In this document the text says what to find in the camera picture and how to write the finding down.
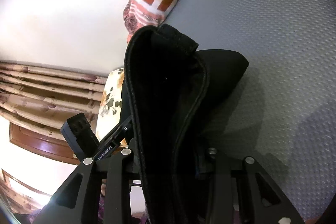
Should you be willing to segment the black denim pants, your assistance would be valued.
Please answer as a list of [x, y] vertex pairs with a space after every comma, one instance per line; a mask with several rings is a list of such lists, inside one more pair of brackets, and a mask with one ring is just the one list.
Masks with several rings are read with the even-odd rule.
[[248, 68], [229, 50], [198, 50], [167, 24], [131, 37], [124, 60], [140, 178], [150, 223], [205, 220], [212, 175], [207, 126]]

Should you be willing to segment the floral white pillow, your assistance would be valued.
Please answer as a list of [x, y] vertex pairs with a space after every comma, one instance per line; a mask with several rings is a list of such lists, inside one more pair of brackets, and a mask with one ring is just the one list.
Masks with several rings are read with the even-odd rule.
[[96, 124], [96, 136], [99, 141], [102, 141], [120, 121], [123, 80], [123, 68], [112, 71], [107, 78]]

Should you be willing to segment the beige floral curtain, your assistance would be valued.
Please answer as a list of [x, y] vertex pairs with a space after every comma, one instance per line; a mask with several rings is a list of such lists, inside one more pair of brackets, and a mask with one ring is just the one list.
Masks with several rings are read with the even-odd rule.
[[62, 140], [60, 128], [83, 113], [96, 129], [107, 78], [33, 65], [1, 63], [1, 117]]

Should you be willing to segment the grey honeycomb mattress pad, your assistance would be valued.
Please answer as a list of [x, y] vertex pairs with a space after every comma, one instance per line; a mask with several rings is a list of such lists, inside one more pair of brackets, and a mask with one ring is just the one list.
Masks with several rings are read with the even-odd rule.
[[304, 220], [335, 195], [335, 0], [179, 0], [167, 24], [249, 67], [210, 126], [254, 157]]

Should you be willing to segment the brown wooden bed frame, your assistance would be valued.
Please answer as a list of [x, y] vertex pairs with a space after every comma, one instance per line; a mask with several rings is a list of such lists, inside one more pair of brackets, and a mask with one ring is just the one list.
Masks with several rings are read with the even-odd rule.
[[64, 140], [42, 135], [10, 123], [10, 143], [48, 159], [78, 165], [79, 160]]

